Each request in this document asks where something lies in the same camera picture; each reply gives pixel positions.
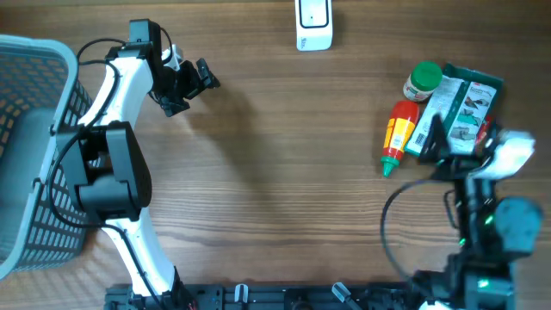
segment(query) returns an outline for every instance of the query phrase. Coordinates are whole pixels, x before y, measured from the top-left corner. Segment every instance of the wooden tabletop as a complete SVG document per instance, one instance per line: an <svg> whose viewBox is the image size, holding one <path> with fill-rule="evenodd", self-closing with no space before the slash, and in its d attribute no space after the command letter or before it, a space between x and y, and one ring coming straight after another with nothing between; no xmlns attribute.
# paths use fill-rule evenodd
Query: wooden tabletop
<svg viewBox="0 0 551 310"><path fill-rule="evenodd" d="M537 146L498 194L551 211L550 13L545 1L335 1L332 47L315 53L296 50L292 2L3 8L0 32L77 51L125 39L130 19L149 17L186 59L207 60L220 89L172 118L148 98L135 130L153 178L152 220L184 283L363 283L398 280L381 248L381 209L431 172L406 156L385 179L380 163L390 110L419 61L505 79L501 120ZM103 74L81 69L91 95ZM411 272L439 270L458 249L442 203L449 188L413 189L393 205L389 238ZM518 264L519 309L551 302L550 224ZM64 267L0 282L0 309L98 309L105 288L129 281L107 235L92 232Z"/></svg>

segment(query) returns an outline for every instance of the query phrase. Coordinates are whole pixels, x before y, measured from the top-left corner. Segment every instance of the red bottle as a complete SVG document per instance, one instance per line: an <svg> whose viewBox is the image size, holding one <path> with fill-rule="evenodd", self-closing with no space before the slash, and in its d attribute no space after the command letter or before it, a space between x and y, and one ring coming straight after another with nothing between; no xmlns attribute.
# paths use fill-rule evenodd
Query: red bottle
<svg viewBox="0 0 551 310"><path fill-rule="evenodd" d="M404 100L396 103L390 114L382 150L383 176L389 177L394 167L398 167L404 156L404 147L412 136L418 120L419 106L415 102Z"/></svg>

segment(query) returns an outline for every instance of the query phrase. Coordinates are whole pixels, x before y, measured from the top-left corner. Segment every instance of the plastic basket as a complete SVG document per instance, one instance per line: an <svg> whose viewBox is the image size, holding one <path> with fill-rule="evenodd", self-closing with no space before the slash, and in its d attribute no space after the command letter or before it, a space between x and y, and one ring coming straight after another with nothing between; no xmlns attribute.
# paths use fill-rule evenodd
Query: plastic basket
<svg viewBox="0 0 551 310"><path fill-rule="evenodd" d="M50 133L76 126L91 105L77 72L74 53L62 43L0 35L0 279L60 266L82 250L85 230L55 219L44 185L57 156ZM71 204L61 169L54 181L60 213L86 221Z"/></svg>

